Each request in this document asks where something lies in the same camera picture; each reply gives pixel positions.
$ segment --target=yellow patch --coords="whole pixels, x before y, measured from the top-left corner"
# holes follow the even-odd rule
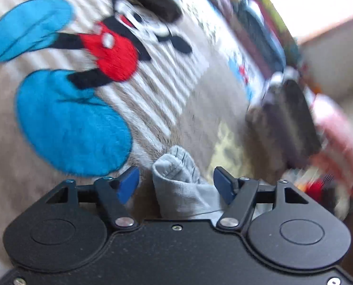
[[[223,121],[220,122],[217,137],[214,153],[207,169],[207,181],[213,184],[213,171],[217,166],[223,167],[235,178],[253,178],[254,168],[249,158],[243,147],[236,145],[233,132]]]

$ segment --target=black nose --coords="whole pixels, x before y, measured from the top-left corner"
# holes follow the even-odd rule
[[[133,14],[133,17],[134,17],[134,19],[135,19],[136,21],[138,21],[140,24],[143,22],[143,19],[142,19],[142,17],[141,17],[139,14],[134,13],[134,14]]]

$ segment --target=red mouth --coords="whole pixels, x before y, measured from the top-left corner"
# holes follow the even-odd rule
[[[126,18],[124,15],[120,15],[121,21],[126,24],[127,26],[134,28],[133,24],[129,21],[128,18]]]

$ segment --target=plush blanket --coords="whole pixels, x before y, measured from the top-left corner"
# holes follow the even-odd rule
[[[141,220],[159,216],[150,170],[172,145],[209,181],[218,165],[267,175],[231,54],[185,11],[165,24],[135,0],[0,0],[0,276],[6,226],[66,178],[139,166],[127,208]]]

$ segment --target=cartoon character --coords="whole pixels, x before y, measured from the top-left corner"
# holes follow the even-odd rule
[[[128,159],[132,136],[126,121],[97,97],[94,88],[126,81],[138,61],[150,62],[144,42],[171,42],[192,52],[155,15],[126,0],[112,0],[114,13],[90,34],[60,32],[72,18],[65,0],[29,0],[0,18],[0,62],[44,48],[84,49],[96,68],[76,72],[39,70],[16,93],[19,126],[35,151],[55,168],[82,176],[102,176]]]

